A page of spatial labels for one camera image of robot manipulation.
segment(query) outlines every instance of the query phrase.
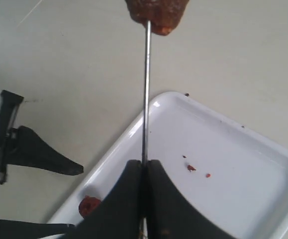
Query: cooked meat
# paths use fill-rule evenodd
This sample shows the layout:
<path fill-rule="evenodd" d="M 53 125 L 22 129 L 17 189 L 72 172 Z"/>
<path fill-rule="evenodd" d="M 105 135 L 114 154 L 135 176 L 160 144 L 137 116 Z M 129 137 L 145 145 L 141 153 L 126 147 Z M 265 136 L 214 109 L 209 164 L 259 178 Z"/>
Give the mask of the cooked meat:
<path fill-rule="evenodd" d="M 143 25 L 152 23 L 152 31 L 158 35 L 168 35 L 174 30 L 189 0 L 126 0 L 131 18 Z"/>
<path fill-rule="evenodd" d="M 79 204 L 79 213 L 83 218 L 88 216 L 98 205 L 100 204 L 100 199 L 91 198 L 85 196 L 84 199 Z"/>

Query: metal skewer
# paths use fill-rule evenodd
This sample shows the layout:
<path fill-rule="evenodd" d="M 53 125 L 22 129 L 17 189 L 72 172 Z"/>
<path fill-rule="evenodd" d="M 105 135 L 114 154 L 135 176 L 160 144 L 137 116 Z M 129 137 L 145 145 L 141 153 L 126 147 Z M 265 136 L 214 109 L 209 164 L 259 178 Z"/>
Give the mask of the metal skewer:
<path fill-rule="evenodd" d="M 145 49 L 145 85 L 144 85 L 144 116 L 143 116 L 143 151 L 142 165 L 148 161 L 148 107 L 149 107 L 149 80 L 150 80 L 150 42 L 151 42 L 151 22 L 146 25 L 146 49 Z"/>

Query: red speck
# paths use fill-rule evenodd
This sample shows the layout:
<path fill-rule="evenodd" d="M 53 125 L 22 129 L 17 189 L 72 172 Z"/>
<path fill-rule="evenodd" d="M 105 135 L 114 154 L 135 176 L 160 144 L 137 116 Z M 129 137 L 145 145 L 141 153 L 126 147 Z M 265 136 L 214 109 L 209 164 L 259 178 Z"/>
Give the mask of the red speck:
<path fill-rule="evenodd" d="M 189 172 L 195 171 L 195 168 L 192 167 L 190 164 L 187 166 L 187 169 L 189 170 Z"/>
<path fill-rule="evenodd" d="M 100 204 L 100 199 L 91 198 L 85 196 L 84 199 L 79 204 L 79 213 L 83 218 L 88 216 L 98 205 Z"/>

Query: white tiled floor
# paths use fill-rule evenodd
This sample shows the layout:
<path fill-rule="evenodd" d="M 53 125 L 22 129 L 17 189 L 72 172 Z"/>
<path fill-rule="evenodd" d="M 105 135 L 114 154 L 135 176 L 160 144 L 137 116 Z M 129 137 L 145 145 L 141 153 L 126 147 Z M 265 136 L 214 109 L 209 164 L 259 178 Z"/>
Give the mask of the white tiled floor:
<path fill-rule="evenodd" d="M 288 148 L 288 1 L 192 0 L 152 47 L 153 96 L 189 92 Z M 140 112 L 143 54 L 124 0 L 0 0 L 0 90 L 28 100 L 16 123 L 87 171 Z M 83 177 L 8 170 L 0 218 L 30 222 Z"/>

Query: white tray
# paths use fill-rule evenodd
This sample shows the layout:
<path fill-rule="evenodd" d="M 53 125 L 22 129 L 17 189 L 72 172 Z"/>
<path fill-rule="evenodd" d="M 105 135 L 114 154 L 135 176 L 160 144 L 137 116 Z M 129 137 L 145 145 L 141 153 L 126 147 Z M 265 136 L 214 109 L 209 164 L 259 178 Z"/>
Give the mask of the white tray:
<path fill-rule="evenodd" d="M 286 149 L 175 92 L 156 97 L 149 115 L 149 158 L 161 161 L 197 210 L 239 239 L 279 239 L 284 235 L 288 230 Z M 104 199 L 126 162 L 141 159 L 141 137 L 142 115 L 49 223 L 78 224 L 83 197 Z M 189 172 L 188 164 L 196 171 Z"/>

